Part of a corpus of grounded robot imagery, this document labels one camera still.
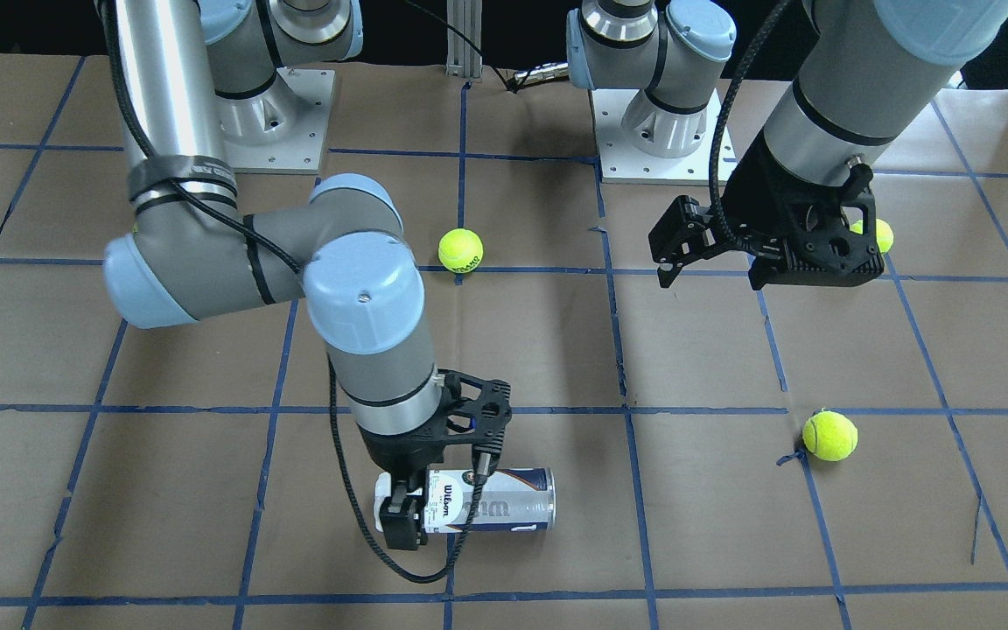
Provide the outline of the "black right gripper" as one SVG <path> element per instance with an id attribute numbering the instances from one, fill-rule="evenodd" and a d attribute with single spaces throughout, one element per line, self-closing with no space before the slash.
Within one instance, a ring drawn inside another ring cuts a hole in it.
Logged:
<path id="1" fill-rule="evenodd" d="M 413 551 L 425 544 L 425 471 L 443 462 L 445 448 L 471 445 L 472 469 L 486 476 L 496 472 L 512 418 L 511 394 L 506 381 L 442 368 L 402 402 L 355 404 L 369 457 L 384 471 L 379 530 L 389 550 Z"/>

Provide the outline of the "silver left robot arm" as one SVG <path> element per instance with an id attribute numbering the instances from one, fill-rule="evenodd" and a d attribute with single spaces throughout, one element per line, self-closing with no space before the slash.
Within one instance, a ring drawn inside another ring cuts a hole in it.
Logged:
<path id="1" fill-rule="evenodd" d="M 712 1 L 584 1 L 565 47 L 577 88 L 632 89 L 625 130 L 647 154 L 697 147 L 721 73 L 732 69 L 710 137 L 699 203 L 675 197 L 649 231 L 657 282 L 729 251 L 752 256 L 749 283 L 856 287 L 884 275 L 873 164 L 956 71 L 1008 19 L 1008 1 L 807 1 L 816 40 L 727 178 L 723 131 L 749 68 L 788 11 L 777 1 L 732 60 L 739 29 Z"/>

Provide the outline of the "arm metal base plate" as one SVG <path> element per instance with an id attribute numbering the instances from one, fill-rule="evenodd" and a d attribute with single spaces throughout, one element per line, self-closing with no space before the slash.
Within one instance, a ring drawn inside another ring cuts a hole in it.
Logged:
<path id="1" fill-rule="evenodd" d="M 332 69 L 287 67 L 260 92 L 216 95 L 234 171 L 319 175 L 336 85 Z"/>
<path id="2" fill-rule="evenodd" d="M 704 110 L 661 110 L 640 89 L 593 89 L 593 131 L 605 182 L 707 185 L 720 110 L 713 92 Z"/>

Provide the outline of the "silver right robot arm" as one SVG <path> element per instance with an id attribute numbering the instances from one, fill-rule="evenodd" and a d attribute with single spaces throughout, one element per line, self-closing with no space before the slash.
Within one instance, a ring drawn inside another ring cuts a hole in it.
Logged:
<path id="1" fill-rule="evenodd" d="M 427 538 L 428 470 L 470 445 L 473 478 L 499 462 L 508 385 L 438 366 L 423 276 L 388 192 L 327 177 L 303 205 L 242 214 L 228 141 L 303 132 L 288 61 L 361 48 L 355 1 L 97 1 L 128 155 L 135 228 L 110 242 L 109 298 L 139 328 L 305 300 L 373 462 L 392 550 Z"/>

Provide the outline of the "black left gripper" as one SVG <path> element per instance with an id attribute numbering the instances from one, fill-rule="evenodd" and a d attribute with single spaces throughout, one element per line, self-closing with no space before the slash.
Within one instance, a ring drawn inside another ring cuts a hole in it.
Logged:
<path id="1" fill-rule="evenodd" d="M 767 141 L 753 141 L 720 197 L 724 243 L 753 254 L 753 290 L 767 284 L 855 287 L 884 274 L 876 240 L 872 168 L 847 161 L 841 185 L 817 185 L 777 163 Z M 668 290 L 685 266 L 715 256 L 711 208 L 676 196 L 648 232 L 657 282 Z"/>

